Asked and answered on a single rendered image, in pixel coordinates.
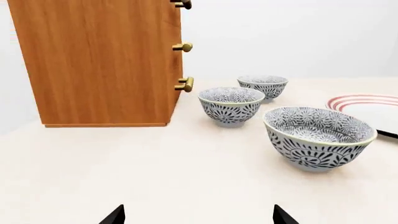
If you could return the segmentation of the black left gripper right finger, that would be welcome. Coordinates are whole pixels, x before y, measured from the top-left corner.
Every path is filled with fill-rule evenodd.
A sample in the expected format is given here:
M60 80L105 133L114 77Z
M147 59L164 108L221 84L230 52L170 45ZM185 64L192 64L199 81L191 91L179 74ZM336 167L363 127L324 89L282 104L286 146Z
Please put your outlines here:
M274 205L273 222L274 224L299 224L285 210L283 210L283 208L278 205Z

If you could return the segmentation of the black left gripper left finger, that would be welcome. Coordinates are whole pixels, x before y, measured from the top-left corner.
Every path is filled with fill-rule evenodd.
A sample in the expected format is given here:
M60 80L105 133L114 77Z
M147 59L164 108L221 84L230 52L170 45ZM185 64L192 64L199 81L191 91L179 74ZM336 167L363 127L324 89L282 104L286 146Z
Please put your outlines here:
M113 210L106 218L104 218L99 224L124 224L125 222L125 211L124 205L120 205Z

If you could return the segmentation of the brown wooden cabinet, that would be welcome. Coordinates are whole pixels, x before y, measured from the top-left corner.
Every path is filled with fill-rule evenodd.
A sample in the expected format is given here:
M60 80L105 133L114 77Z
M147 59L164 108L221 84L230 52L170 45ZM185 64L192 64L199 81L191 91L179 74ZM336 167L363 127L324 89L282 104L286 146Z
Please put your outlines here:
M182 77L170 0L7 0L42 124L165 126Z

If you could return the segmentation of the blue patterned ceramic bowl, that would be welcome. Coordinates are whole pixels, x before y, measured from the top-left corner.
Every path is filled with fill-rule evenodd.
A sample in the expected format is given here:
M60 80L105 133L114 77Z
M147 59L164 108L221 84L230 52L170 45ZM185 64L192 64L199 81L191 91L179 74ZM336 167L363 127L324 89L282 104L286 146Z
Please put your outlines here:
M283 77L267 75L240 76L237 81L240 87L255 89L265 94L263 103L272 102L280 96L289 82Z
M246 87L216 87L199 92L206 115L223 128L240 128L259 111L265 94Z
M264 113L274 149L294 167L328 172L355 160L377 138L368 123L339 111L283 106Z

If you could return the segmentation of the white plate with red rings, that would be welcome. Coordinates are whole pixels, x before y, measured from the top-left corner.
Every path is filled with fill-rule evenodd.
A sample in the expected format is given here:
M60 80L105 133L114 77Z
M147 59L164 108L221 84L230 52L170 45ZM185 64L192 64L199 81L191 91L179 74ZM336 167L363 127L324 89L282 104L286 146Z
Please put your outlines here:
M351 94L334 96L326 108L365 121L379 134L398 139L398 96Z

